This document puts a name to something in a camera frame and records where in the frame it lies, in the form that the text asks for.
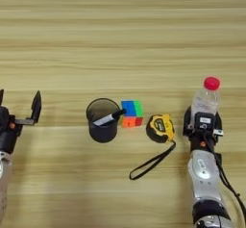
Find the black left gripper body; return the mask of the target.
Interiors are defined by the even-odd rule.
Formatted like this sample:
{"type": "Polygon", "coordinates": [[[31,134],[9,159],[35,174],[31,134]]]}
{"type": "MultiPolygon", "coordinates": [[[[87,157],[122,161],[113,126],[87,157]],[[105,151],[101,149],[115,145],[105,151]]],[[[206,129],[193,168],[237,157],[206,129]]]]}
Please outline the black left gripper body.
{"type": "Polygon", "coordinates": [[[24,125],[34,125],[31,118],[18,119],[9,114],[6,107],[0,106],[0,151],[11,154],[24,125]]]}

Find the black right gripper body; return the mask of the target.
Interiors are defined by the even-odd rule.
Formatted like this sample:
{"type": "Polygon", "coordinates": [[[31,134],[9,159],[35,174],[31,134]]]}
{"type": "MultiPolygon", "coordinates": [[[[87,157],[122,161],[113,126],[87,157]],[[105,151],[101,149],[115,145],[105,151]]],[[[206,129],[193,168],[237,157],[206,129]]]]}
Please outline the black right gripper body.
{"type": "Polygon", "coordinates": [[[218,138],[223,136],[224,132],[218,129],[214,129],[212,132],[208,130],[198,130],[189,137],[190,151],[202,150],[213,152],[218,138]]]}

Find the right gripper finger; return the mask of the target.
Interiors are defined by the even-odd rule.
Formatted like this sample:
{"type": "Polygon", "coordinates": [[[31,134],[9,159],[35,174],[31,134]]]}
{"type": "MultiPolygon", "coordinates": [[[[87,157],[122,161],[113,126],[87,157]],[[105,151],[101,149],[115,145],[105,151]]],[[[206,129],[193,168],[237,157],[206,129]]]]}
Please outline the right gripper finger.
{"type": "Polygon", "coordinates": [[[192,133],[193,133],[192,112],[191,112],[191,107],[188,107],[184,113],[183,135],[191,136],[192,133]]]}
{"type": "Polygon", "coordinates": [[[219,112],[216,113],[216,116],[215,116],[215,126],[214,128],[216,130],[223,130],[223,126],[222,126],[222,119],[219,115],[219,112]]]}

